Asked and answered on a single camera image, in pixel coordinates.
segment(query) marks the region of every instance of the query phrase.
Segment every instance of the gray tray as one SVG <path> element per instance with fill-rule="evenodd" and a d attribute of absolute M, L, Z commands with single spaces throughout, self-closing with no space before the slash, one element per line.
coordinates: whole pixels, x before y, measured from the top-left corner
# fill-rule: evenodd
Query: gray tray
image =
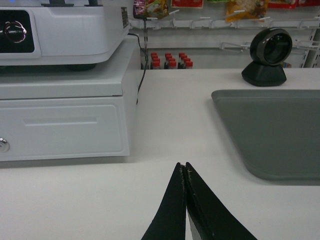
<path fill-rule="evenodd" d="M 211 96 L 252 174 L 320 179 L 320 90 L 217 90 Z"/>

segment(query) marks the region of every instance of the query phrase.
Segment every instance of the black cable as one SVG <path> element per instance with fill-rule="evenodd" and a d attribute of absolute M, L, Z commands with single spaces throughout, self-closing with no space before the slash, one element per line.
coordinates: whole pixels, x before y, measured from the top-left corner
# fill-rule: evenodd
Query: black cable
<path fill-rule="evenodd" d="M 146 74 L 146 70 L 147 70 L 148 62 L 149 62 L 149 57 L 148 57 L 148 54 L 146 53 L 146 51 L 140 45 L 139 36 L 137 34 L 134 34 L 134 33 L 128 33 L 128 35 L 136 36 L 138 38 L 138 44 L 139 44 L 140 50 L 144 53 L 144 56 L 145 56 L 145 65 L 144 65 L 144 69 L 143 69 L 143 74 L 142 74 L 142 78 L 141 78 L 140 84 L 138 86 L 138 93 L 139 93 L 141 85 L 142 85 L 142 82 L 144 81 L 144 78 L 145 78 L 145 74 Z"/>

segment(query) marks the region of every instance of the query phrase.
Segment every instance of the silver knob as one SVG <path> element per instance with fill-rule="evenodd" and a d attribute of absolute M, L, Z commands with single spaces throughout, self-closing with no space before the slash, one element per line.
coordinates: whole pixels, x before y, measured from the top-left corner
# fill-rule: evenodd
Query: silver knob
<path fill-rule="evenodd" d="M 10 148 L 9 143 L 5 139 L 0 137 L 0 153 L 4 153 L 4 152 L 8 151 L 9 148 Z"/>

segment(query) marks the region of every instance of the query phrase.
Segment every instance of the checkout counter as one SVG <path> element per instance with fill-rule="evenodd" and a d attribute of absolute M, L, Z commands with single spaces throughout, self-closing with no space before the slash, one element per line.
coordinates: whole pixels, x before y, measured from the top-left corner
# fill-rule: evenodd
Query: checkout counter
<path fill-rule="evenodd" d="M 252 175 L 218 115 L 213 91 L 257 89 L 241 71 L 147 70 L 130 156 L 0 162 L 0 239 L 140 240 L 177 162 L 190 162 L 257 239 L 319 239 L 319 184 Z M 285 73 L 264 89 L 320 89 L 319 69 Z"/>

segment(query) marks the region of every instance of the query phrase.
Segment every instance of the hanging snack package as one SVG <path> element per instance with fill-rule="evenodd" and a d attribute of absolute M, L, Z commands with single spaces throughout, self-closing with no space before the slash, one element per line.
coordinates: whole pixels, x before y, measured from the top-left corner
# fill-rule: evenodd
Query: hanging snack package
<path fill-rule="evenodd" d="M 133 2 L 133 17 L 135 19 L 163 19 L 168 15 L 167 0 L 134 0 Z"/>
<path fill-rule="evenodd" d="M 269 0 L 268 8 L 272 9 L 295 9 L 298 0 Z"/>
<path fill-rule="evenodd" d="M 234 0 L 226 5 L 226 22 L 241 19 L 261 19 L 267 12 L 269 0 Z"/>
<path fill-rule="evenodd" d="M 173 8 L 198 8 L 204 7 L 204 0 L 171 0 Z"/>
<path fill-rule="evenodd" d="M 320 6 L 320 0 L 297 0 L 297 7 Z"/>

